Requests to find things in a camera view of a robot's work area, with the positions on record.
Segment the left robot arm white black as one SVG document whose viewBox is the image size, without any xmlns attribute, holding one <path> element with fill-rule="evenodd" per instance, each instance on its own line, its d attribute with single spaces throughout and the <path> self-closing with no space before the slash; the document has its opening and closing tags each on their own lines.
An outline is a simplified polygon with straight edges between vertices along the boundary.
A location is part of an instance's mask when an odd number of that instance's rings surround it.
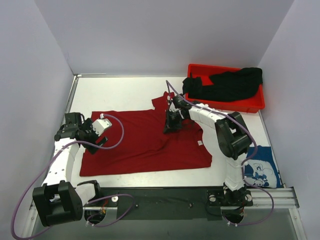
<svg viewBox="0 0 320 240">
<path fill-rule="evenodd" d="M 102 134 L 112 126 L 108 119 L 85 119 L 79 112 L 66 113 L 65 123 L 54 136 L 54 161 L 42 185 L 33 189 L 32 198 L 44 227 L 82 219 L 83 207 L 98 206 L 103 193 L 96 180 L 76 186 L 71 176 L 76 155 L 81 146 L 90 154 L 107 142 Z"/>
</svg>

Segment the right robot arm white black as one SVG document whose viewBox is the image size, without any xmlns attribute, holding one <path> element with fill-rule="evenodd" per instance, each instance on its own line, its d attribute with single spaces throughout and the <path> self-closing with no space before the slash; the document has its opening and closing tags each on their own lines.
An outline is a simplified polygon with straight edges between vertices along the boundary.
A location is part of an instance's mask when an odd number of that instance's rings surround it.
<svg viewBox="0 0 320 240">
<path fill-rule="evenodd" d="M 222 206 L 245 206 L 251 201 L 243 177 L 242 162 L 245 160 L 251 138 L 247 125 L 239 112 L 224 113 L 200 102 L 187 103 L 181 95 L 167 97 L 165 134 L 183 128 L 183 121 L 190 120 L 202 129 L 202 142 L 213 158 L 225 164 L 224 182 L 220 195 L 211 198 Z"/>
</svg>

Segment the red t shirt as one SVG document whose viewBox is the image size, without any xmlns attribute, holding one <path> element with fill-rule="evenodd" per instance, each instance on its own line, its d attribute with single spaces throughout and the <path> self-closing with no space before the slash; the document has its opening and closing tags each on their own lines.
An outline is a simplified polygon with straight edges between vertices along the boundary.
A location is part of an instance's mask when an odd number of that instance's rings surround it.
<svg viewBox="0 0 320 240">
<path fill-rule="evenodd" d="M 202 143 L 203 130 L 190 120 L 183 129 L 164 134 L 168 93 L 152 100 L 152 109 L 107 111 L 112 126 L 103 136 L 105 147 L 85 151 L 79 175 L 120 175 L 208 168 L 212 156 Z"/>
</svg>

